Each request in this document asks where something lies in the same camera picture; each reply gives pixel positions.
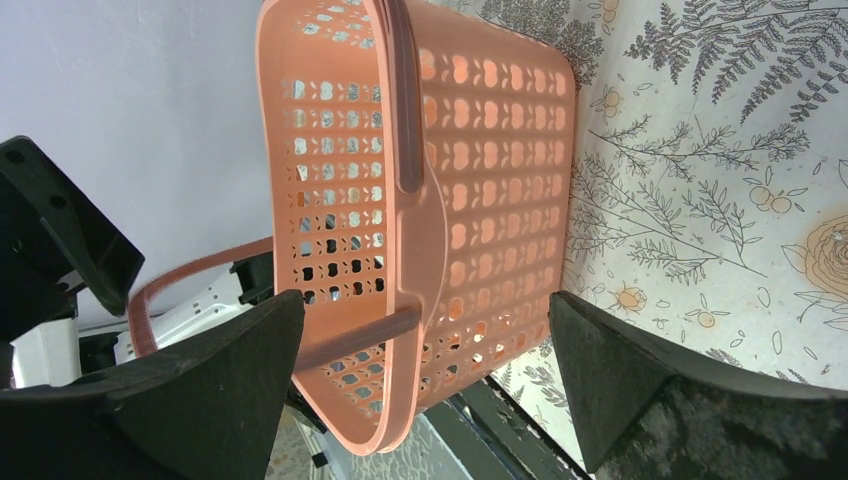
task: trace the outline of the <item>screw hole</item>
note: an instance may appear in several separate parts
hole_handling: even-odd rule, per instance
[[[24,157],[23,153],[17,150],[9,150],[6,152],[6,160],[14,163],[15,165],[20,165],[21,163],[24,163],[26,157]]]
[[[50,197],[50,206],[55,208],[56,210],[61,210],[68,205],[68,201],[65,200],[65,197],[61,195],[53,195]]]

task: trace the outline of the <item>black plastic bracket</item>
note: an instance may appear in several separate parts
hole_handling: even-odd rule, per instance
[[[0,144],[0,339],[76,313],[90,288],[122,315],[144,256],[27,137]]]

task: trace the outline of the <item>basket hole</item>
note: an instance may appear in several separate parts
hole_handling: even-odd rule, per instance
[[[483,322],[477,322],[474,332],[474,341],[479,343],[484,338],[486,338],[486,324]]]
[[[359,398],[368,398],[368,397],[370,397],[370,396],[371,396],[371,394],[373,393],[373,392],[371,391],[371,389],[370,389],[370,388],[368,388],[368,387],[359,387],[359,388],[357,388],[356,390],[354,390],[354,392],[356,393],[356,395],[357,395]]]
[[[456,321],[460,317],[462,317],[462,312],[465,311],[463,301],[461,298],[453,298],[448,304],[448,315],[450,321]]]

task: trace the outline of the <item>fern leaf print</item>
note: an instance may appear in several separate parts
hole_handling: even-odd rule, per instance
[[[744,123],[784,88],[797,89],[787,120],[810,118],[848,85],[848,4],[820,6],[814,0],[686,0],[682,13],[669,3],[648,21],[624,55],[668,68],[676,84],[690,64],[692,92],[712,75],[711,98],[718,104],[749,75],[760,76],[743,93]]]

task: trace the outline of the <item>floral wallpaper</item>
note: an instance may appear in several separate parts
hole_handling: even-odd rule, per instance
[[[848,388],[848,1],[432,1],[572,63],[563,288],[717,360]],[[582,461],[550,341],[494,376]]]

